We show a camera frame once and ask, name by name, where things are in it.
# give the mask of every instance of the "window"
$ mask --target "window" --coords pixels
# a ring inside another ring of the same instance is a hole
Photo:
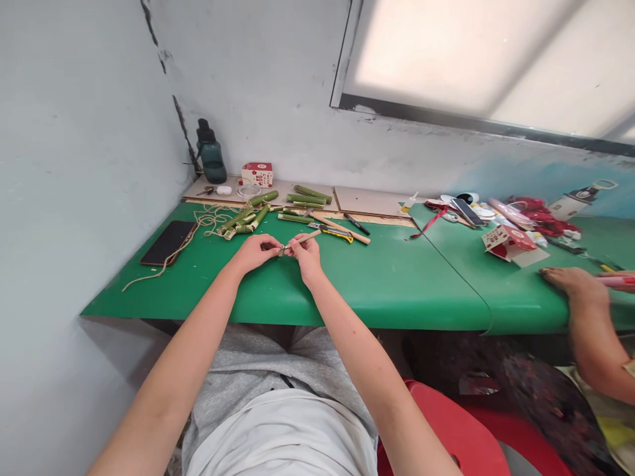
[[[354,0],[331,105],[635,157],[635,2]]]

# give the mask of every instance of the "white shirt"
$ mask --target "white shirt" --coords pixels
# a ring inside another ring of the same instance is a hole
[[[372,438],[344,405],[298,389],[249,402],[196,449],[187,476],[377,474]]]

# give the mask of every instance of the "green table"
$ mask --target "green table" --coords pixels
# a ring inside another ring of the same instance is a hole
[[[247,235],[226,241],[199,231],[174,266],[160,278],[133,284],[153,274],[139,259],[172,220],[192,220],[200,204],[179,204],[154,235],[108,286],[83,310],[84,316],[183,320]],[[347,221],[340,221],[349,227]],[[425,238],[407,241],[413,228],[366,225],[369,246],[348,244],[331,235],[318,237],[322,266],[333,284],[369,327],[393,329],[486,330],[491,313],[483,299],[448,265]],[[306,226],[269,214],[258,233],[281,243]],[[242,323],[322,325],[313,299],[293,258],[274,258],[249,273],[238,291],[231,320]]]
[[[410,214],[418,223],[434,213],[415,204]],[[578,218],[580,245],[596,258],[609,255],[626,269],[635,269],[635,221],[611,218]],[[491,334],[553,333],[563,331],[568,320],[563,295],[538,274],[546,266],[576,266],[591,273],[602,270],[591,261],[549,246],[551,255],[532,266],[519,268],[491,253],[485,253],[481,236],[493,229],[472,230],[444,219],[437,220],[425,236],[463,279],[483,298],[491,310]],[[611,290],[612,316],[616,328],[635,329],[635,295]]]

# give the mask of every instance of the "red and white box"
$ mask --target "red and white box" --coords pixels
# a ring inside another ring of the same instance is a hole
[[[549,253],[531,241],[524,231],[507,225],[498,225],[483,235],[486,251],[514,262],[521,268],[537,263],[549,257]]]
[[[273,187],[273,168],[268,162],[249,162],[243,166],[243,184],[256,184],[260,188]]]

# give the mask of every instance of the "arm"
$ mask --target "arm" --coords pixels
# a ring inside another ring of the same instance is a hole
[[[276,248],[262,251],[269,243]],[[203,295],[152,368],[89,476],[162,476],[218,349],[238,285],[282,245],[249,237]]]
[[[617,337],[609,310],[609,291],[579,268],[545,268],[544,277],[569,297],[569,331],[582,380],[608,397],[635,405],[631,361]]]
[[[315,239],[302,244],[296,239],[291,240],[292,248],[286,254],[295,256],[300,263],[302,279],[377,425],[393,472],[399,476],[460,475],[382,345],[322,271]]]

